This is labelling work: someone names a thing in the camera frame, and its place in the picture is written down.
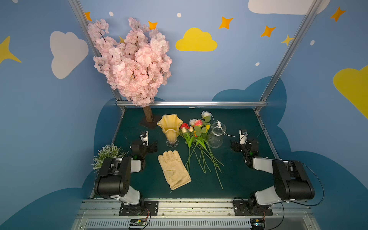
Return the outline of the pink rose with stem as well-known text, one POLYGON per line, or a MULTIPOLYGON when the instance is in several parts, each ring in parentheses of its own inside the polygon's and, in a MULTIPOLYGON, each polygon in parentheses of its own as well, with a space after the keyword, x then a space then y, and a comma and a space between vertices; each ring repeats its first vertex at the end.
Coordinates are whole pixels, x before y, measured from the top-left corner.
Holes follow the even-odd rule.
POLYGON ((209 161, 211 160, 209 158, 208 147, 205 143, 205 140, 206 140, 205 125, 206 124, 210 124, 210 123, 205 123, 204 120, 197 120, 194 125, 194 131, 196 131, 196 134, 198 135, 198 137, 193 136, 194 137, 193 153, 195 154, 197 162, 200 165, 203 173, 206 173, 207 171, 211 172, 209 164, 207 163, 207 160, 209 161))

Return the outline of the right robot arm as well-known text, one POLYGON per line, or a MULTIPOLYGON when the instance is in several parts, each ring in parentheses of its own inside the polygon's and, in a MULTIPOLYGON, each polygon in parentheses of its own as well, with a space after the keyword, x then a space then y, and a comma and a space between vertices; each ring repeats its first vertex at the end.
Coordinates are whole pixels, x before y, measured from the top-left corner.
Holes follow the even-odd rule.
POLYGON ((301 162, 260 157, 256 141, 231 141, 231 149, 242 153, 249 168, 273 176, 273 186, 251 193, 247 204, 249 209, 269 208, 285 201, 295 203, 314 198, 315 190, 301 162))

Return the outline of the yellow fluted glass vase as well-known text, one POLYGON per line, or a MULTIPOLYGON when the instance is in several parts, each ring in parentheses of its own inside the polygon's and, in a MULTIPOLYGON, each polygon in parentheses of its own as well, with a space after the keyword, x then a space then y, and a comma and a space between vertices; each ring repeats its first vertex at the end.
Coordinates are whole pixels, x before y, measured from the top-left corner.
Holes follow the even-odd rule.
POLYGON ((183 121, 177 114, 163 115, 161 120, 157 122, 167 138, 166 145, 168 147, 174 148, 178 145, 179 129, 182 124, 183 121))

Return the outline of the white tulip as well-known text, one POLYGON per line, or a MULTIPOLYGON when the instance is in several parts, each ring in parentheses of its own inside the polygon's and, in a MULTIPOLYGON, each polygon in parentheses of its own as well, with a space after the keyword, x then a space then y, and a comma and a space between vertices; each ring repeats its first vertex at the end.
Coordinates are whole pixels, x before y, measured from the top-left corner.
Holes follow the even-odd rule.
POLYGON ((190 158, 191 158, 191 136, 189 134, 189 131, 186 127, 182 127, 181 128, 181 131, 182 131, 182 136, 183 138, 186 140, 186 144, 188 146, 188 159, 187 159, 187 162, 185 164, 185 167, 187 169, 187 171, 189 172, 190 171, 190 158))

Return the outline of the red rose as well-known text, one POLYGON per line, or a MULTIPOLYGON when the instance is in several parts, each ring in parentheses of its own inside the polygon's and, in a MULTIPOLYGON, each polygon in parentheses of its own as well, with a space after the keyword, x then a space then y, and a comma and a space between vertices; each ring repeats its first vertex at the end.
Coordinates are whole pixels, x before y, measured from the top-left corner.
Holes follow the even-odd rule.
POLYGON ((187 130, 189 130, 190 129, 190 126, 187 124, 187 123, 183 123, 181 126, 180 126, 180 129, 182 129, 182 128, 185 128, 185 129, 187 129, 187 130))

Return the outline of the small potted green plant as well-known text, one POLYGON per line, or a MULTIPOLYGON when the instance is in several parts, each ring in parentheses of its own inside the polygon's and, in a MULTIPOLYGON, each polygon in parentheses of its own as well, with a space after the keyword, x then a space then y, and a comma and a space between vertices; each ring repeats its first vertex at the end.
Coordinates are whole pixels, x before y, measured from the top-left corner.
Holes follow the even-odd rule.
POLYGON ((103 164, 103 161, 106 158, 123 158, 128 154, 127 151, 121 149, 121 147, 117 147, 114 144, 106 145, 102 147, 96 156, 93 158, 93 169, 98 171, 103 164))

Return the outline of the white rose near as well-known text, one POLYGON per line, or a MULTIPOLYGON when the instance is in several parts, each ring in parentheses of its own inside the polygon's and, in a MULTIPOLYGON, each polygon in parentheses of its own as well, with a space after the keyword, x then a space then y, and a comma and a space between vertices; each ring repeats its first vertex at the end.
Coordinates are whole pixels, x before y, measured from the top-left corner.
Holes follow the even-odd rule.
POLYGON ((190 126, 192 126, 192 127, 193 127, 193 126, 195 125, 196 121, 197 121, 197 119, 191 119, 191 120, 189 121, 190 126))

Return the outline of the left circuit board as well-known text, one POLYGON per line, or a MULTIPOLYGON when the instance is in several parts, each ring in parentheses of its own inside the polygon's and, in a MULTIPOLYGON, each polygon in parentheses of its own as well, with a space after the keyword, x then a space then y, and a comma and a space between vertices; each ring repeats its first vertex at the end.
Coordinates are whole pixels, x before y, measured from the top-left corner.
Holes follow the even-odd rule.
POLYGON ((145 227, 146 226, 147 221, 144 219, 131 219, 129 221, 129 227, 130 228, 138 228, 138 227, 145 227))

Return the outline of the circuit board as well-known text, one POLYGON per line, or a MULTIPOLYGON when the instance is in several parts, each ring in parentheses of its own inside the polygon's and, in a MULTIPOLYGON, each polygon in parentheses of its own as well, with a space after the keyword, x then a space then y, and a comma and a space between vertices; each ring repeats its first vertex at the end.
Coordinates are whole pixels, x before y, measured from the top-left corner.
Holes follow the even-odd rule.
POLYGON ((265 221, 260 218, 252 218, 250 219, 251 230, 264 230, 265 229, 265 221))
POLYGON ((146 226, 147 221, 144 219, 131 219, 129 221, 129 227, 130 228, 138 228, 138 227, 145 227, 146 226))

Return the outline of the right circuit board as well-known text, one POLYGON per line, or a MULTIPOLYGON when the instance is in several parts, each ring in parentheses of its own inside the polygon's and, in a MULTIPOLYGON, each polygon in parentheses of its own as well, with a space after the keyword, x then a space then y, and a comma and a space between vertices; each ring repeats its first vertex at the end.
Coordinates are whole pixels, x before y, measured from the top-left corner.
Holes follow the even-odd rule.
POLYGON ((265 221, 260 218, 252 218, 250 219, 251 230, 264 230, 265 229, 265 221))

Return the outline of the pink cherry blossom tree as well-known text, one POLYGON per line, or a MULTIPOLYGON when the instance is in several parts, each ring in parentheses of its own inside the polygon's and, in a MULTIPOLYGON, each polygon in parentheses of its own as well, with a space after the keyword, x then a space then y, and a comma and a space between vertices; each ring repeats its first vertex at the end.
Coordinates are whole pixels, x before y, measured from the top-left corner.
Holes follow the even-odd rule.
POLYGON ((88 24, 88 34, 100 53, 94 57, 94 66, 113 90, 142 107, 143 123, 150 127, 154 123, 150 104, 171 76, 172 59, 167 55, 170 45, 158 29, 150 29, 132 17, 128 22, 131 30, 122 43, 108 36, 106 20, 88 24))

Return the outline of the aluminium back frame rail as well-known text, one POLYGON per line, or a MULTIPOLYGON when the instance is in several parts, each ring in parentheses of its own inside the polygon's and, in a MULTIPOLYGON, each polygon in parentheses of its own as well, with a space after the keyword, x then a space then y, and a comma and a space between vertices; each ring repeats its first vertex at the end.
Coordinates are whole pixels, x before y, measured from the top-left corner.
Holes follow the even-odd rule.
POLYGON ((258 102, 218 102, 218 101, 155 101, 150 104, 150 106, 186 106, 186 107, 194 107, 194 106, 204 106, 204 107, 265 107, 267 105, 266 102, 258 101, 258 102))

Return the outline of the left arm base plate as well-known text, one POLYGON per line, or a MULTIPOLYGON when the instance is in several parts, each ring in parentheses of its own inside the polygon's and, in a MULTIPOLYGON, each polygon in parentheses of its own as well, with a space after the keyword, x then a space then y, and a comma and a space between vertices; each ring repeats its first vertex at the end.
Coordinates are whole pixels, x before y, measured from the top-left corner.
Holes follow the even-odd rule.
POLYGON ((157 216, 159 201, 142 200, 137 205, 121 204, 119 216, 157 216))

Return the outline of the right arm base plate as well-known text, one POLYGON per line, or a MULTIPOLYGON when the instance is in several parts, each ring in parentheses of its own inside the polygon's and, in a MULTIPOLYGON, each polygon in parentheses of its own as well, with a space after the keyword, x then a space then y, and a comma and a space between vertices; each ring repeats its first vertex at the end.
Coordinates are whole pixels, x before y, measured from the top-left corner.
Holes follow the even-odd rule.
POLYGON ((273 211, 270 206, 261 206, 252 201, 236 199, 232 202, 236 216, 272 216, 273 211))

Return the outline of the front aluminium rail base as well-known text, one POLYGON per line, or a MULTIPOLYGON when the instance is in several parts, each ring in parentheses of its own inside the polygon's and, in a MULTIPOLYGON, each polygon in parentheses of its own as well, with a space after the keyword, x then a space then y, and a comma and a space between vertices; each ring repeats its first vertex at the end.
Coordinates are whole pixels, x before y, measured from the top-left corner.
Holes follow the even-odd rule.
POLYGON ((265 230, 320 229, 310 207, 281 203, 271 206, 272 216, 236 216, 232 204, 236 199, 148 199, 159 201, 157 216, 119 216, 120 202, 88 199, 82 202, 72 229, 250 230, 254 218, 264 219, 265 230), (130 228, 131 219, 144 219, 146 226, 130 228))

